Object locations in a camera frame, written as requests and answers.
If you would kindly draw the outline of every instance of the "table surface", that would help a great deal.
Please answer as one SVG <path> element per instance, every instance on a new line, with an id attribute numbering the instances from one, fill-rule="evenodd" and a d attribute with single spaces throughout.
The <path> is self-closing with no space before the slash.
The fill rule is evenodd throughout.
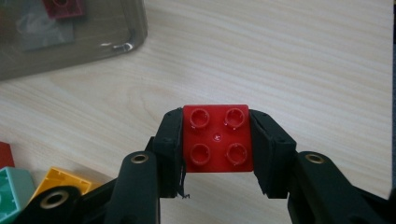
<path id="1" fill-rule="evenodd" d="M 147 0 L 136 51 L 0 82 L 0 141 L 38 185 L 51 166 L 102 183 L 164 113 L 246 104 L 381 197 L 391 186 L 392 1 Z M 163 223 L 290 223 L 253 173 L 188 174 Z"/>

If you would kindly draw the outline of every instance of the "plastic box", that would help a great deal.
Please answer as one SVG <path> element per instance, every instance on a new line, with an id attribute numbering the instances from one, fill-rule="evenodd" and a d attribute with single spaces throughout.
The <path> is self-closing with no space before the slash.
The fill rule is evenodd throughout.
<path id="1" fill-rule="evenodd" d="M 11 223 L 35 192 L 32 177 L 22 169 L 0 170 L 0 224 Z"/>
<path id="2" fill-rule="evenodd" d="M 0 80 L 130 52 L 146 36 L 143 0 L 0 0 Z"/>
<path id="3" fill-rule="evenodd" d="M 81 194 L 86 194 L 93 189 L 98 188 L 101 184 L 91 181 L 79 175 L 75 175 L 69 171 L 57 167 L 51 167 L 38 186 L 32 198 L 38 194 L 58 186 L 74 186 L 77 187 Z"/>
<path id="4" fill-rule="evenodd" d="M 251 172 L 247 105 L 185 105 L 183 157 L 187 172 Z"/>
<path id="5" fill-rule="evenodd" d="M 7 143 L 0 142 L 0 169 L 6 166 L 15 166 L 11 147 Z"/>

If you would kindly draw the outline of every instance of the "lego stud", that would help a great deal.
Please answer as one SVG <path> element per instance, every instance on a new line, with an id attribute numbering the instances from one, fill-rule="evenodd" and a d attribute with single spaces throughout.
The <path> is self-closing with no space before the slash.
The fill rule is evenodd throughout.
<path id="1" fill-rule="evenodd" d="M 245 123 L 245 115 L 242 110 L 238 108 L 232 108 L 227 110 L 225 114 L 224 124 L 232 129 L 237 129 Z"/>
<path id="2" fill-rule="evenodd" d="M 196 144 L 192 147 L 190 152 L 191 161 L 195 165 L 205 165 L 210 160 L 210 149 L 207 145 Z"/>
<path id="3" fill-rule="evenodd" d="M 47 195 L 47 197 L 45 197 L 41 201 L 40 206 L 43 209 L 55 208 L 66 202 L 68 198 L 69 198 L 69 193 L 67 191 L 62 189 L 57 190 Z"/>
<path id="4" fill-rule="evenodd" d="M 131 162 L 133 163 L 143 163 L 148 160 L 149 160 L 149 156 L 144 154 L 135 155 L 134 157 L 131 158 Z"/>
<path id="5" fill-rule="evenodd" d="M 313 163 L 316 163 L 316 164 L 322 164 L 323 162 L 324 162 L 324 159 L 323 158 L 321 158 L 319 155 L 317 155 L 317 154 L 307 154 L 307 155 L 305 155 L 305 158 L 308 160 L 308 161 L 310 161 L 310 162 L 313 162 Z"/>
<path id="6" fill-rule="evenodd" d="M 248 151 L 242 144 L 234 143 L 227 148 L 226 157 L 233 165 L 241 165 L 247 160 Z"/>
<path id="7" fill-rule="evenodd" d="M 53 4 L 57 7 L 65 7 L 67 5 L 67 0 L 52 0 Z"/>
<path id="8" fill-rule="evenodd" d="M 191 112 L 190 124 L 193 129 L 202 129 L 209 123 L 209 113 L 204 109 L 194 109 Z"/>

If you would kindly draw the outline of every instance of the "clear plastic container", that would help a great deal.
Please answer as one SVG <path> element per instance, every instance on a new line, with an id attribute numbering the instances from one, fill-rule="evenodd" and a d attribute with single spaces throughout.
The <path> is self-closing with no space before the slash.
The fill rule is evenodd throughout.
<path id="1" fill-rule="evenodd" d="M 0 79 L 130 52 L 146 36 L 143 0 L 0 0 Z"/>

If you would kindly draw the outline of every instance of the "screw hole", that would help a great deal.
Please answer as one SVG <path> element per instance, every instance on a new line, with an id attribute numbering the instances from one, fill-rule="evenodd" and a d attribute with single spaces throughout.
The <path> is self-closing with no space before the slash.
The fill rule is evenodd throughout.
<path id="1" fill-rule="evenodd" d="M 317 154 L 307 154 L 305 156 L 305 158 L 307 160 L 309 160 L 310 162 L 316 163 L 316 164 L 322 164 L 324 162 L 324 159 L 321 158 L 319 155 Z"/>
<path id="2" fill-rule="evenodd" d="M 136 155 L 131 158 L 131 162 L 133 162 L 133 163 L 143 163 L 148 160 L 149 160 L 149 156 L 143 155 L 143 154 Z"/>
<path id="3" fill-rule="evenodd" d="M 47 195 L 47 197 L 41 201 L 40 206 L 44 209 L 55 208 L 66 202 L 68 198 L 69 193 L 67 191 L 58 190 Z"/>

